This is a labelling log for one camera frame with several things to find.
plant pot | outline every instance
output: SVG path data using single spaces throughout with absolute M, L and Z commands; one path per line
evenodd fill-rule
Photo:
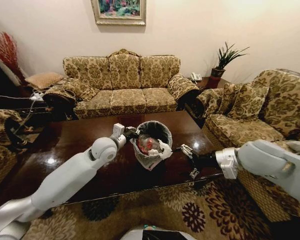
M 216 68 L 212 68 L 211 70 L 211 76 L 209 77 L 209 80 L 206 84 L 206 88 L 207 89 L 216 89 L 219 82 L 220 82 L 220 79 L 222 77 L 222 75 L 224 74 L 226 70 L 222 69 L 222 70 L 219 70 L 219 69 L 216 69 Z

painting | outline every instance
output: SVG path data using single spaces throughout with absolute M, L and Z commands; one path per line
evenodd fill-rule
M 91 0 L 97 25 L 146 25 L 146 0 Z

sofa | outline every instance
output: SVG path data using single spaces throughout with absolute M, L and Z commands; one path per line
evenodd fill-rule
M 17 163 L 15 147 L 21 141 L 10 131 L 22 118 L 14 110 L 0 109 L 0 183 Z
M 199 91 L 179 74 L 180 64 L 173 55 L 140 56 L 125 49 L 107 57 L 66 57 L 66 78 L 43 99 L 55 108 L 73 108 L 79 119 L 175 111 Z
M 202 109 L 201 117 L 205 119 L 203 132 L 219 150 L 264 139 L 293 152 L 287 141 L 300 141 L 300 74 L 285 69 L 265 70 L 248 85 L 267 90 L 255 117 L 244 115 L 254 111 L 254 105 L 258 104 L 249 95 L 234 100 L 242 102 L 242 109 L 237 111 L 241 116 L 233 118 L 230 112 L 220 111 L 224 99 L 238 94 L 243 88 L 241 84 L 227 83 L 224 89 L 208 89 L 196 98 L 198 108 Z M 300 202 L 281 187 L 246 170 L 239 171 L 238 179 L 272 223 L 300 217 Z

patterned carpet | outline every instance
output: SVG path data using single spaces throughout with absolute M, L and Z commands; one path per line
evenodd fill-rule
M 272 239 L 267 219 L 236 180 L 179 185 L 64 205 L 31 223 L 25 240 L 118 240 L 140 225 L 198 240 Z

telephone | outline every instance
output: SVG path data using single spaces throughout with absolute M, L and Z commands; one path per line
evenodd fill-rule
M 191 73 L 191 80 L 192 81 L 201 81 L 202 77 L 201 74 Z

